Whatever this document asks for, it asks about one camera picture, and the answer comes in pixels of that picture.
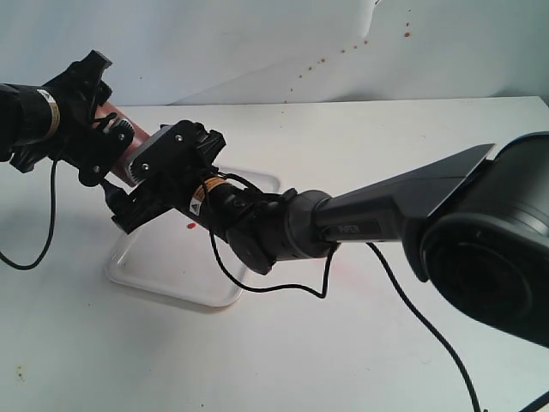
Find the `white label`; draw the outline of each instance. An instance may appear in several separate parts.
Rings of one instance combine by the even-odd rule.
[[[202,206],[202,202],[200,200],[196,199],[195,197],[192,197],[190,199],[189,210],[191,213],[194,213],[195,215],[199,216],[201,206]]]

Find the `transparent container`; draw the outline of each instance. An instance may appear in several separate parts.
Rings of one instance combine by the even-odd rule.
[[[220,170],[236,173],[266,192],[280,189],[275,176],[224,167]],[[225,266],[245,282],[246,267],[225,242],[218,239],[217,245]],[[105,273],[115,283],[206,306],[231,305],[242,293],[221,272],[208,231],[175,210],[130,235],[123,234],[113,247]]]

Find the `black cable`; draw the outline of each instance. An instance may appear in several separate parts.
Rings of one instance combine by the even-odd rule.
[[[206,206],[208,207],[209,214],[213,216],[214,210],[213,210],[212,204],[209,201],[208,187],[206,186],[206,182],[203,179],[201,179],[201,183],[202,183],[202,189],[204,190],[204,194],[205,194]],[[323,274],[323,286],[322,286],[321,292],[318,292],[313,288],[309,288],[308,286],[300,285],[298,283],[288,283],[284,285],[271,286],[268,288],[253,288],[252,286],[244,285],[241,281],[239,281],[236,277],[234,277],[231,274],[231,272],[229,272],[229,270],[225,267],[225,265],[223,264],[223,261],[221,260],[219,250],[217,249],[217,243],[215,241],[214,230],[211,224],[208,224],[208,232],[209,232],[210,243],[212,244],[212,250],[214,251],[214,256],[215,256],[215,260],[217,261],[217,264],[220,266],[220,269],[225,274],[225,276],[228,277],[231,280],[231,282],[237,285],[239,288],[242,288],[243,290],[247,290],[248,292],[254,292],[256,294],[264,294],[267,292],[274,292],[275,290],[282,290],[282,289],[300,289],[310,294],[313,294],[318,299],[324,299],[328,294],[329,268],[330,268],[330,265],[332,264],[332,258],[334,257],[334,253],[337,250],[336,244],[334,244],[330,248],[328,252],[328,256],[326,257],[326,264],[324,265],[324,274]]]
[[[549,391],[538,397],[535,401],[529,403],[519,412],[536,412],[549,404]]]
[[[473,411],[480,412],[479,399],[477,398],[477,394],[474,391],[473,382],[471,381],[471,378],[469,377],[469,374],[467,372],[467,368],[465,367],[465,365],[463,365],[463,362],[458,356],[457,352],[454,350],[454,348],[452,348],[452,346],[449,344],[446,338],[437,330],[437,328],[435,328],[431,324],[431,322],[429,322],[427,318],[423,316],[423,314],[418,310],[418,308],[415,307],[412,301],[406,296],[406,294],[404,293],[404,290],[402,290],[401,288],[401,285],[396,280],[395,274],[393,273],[393,270],[390,268],[389,263],[387,262],[387,259],[385,259],[385,256],[381,253],[381,251],[377,248],[377,246],[375,246],[373,243],[366,243],[366,244],[376,254],[377,258],[381,262],[381,265],[387,272],[387,276],[389,276],[389,279],[391,280],[393,287],[395,287],[396,292],[401,297],[404,304],[408,307],[408,309],[410,309],[410,311],[415,315],[415,317],[419,319],[419,321],[437,338],[437,340],[444,346],[446,351],[452,357],[455,364],[457,365],[457,368],[460,370],[460,373],[462,374],[463,380],[465,381],[465,386],[467,387],[469,396],[471,397],[471,403],[473,404]]]
[[[10,258],[6,257],[1,251],[0,251],[0,260],[2,260],[5,264],[11,266],[14,269],[17,270],[32,270],[36,268],[40,262],[44,259],[46,253],[49,251],[51,246],[51,241],[53,240],[53,231],[55,229],[55,215],[56,215],[56,188],[55,188],[55,176],[57,171],[57,164],[59,162],[59,156],[61,152],[57,155],[56,159],[51,164],[51,171],[50,171],[50,226],[48,228],[48,236],[44,244],[44,248],[36,258],[34,262],[31,264],[17,264]]]

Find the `copper cylinder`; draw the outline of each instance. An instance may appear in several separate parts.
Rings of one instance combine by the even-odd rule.
[[[126,118],[131,125],[134,128],[135,135],[134,138],[129,145],[129,147],[124,151],[122,156],[118,159],[117,163],[112,168],[111,172],[114,173],[117,177],[119,177],[121,180],[123,180],[125,183],[127,183],[130,186],[135,186],[136,184],[132,181],[131,177],[128,174],[128,171],[126,170],[126,160],[128,159],[128,156],[131,155],[131,153],[136,150],[143,142],[145,142],[147,139],[150,138],[150,135],[143,130],[141,127],[139,127],[137,124],[131,121],[125,114],[123,114],[120,110],[118,110],[114,105],[109,103],[108,101],[103,106],[98,106],[97,111],[95,112],[95,118],[104,118],[105,116],[109,115],[110,113],[115,112],[117,114],[117,117],[123,117]]]

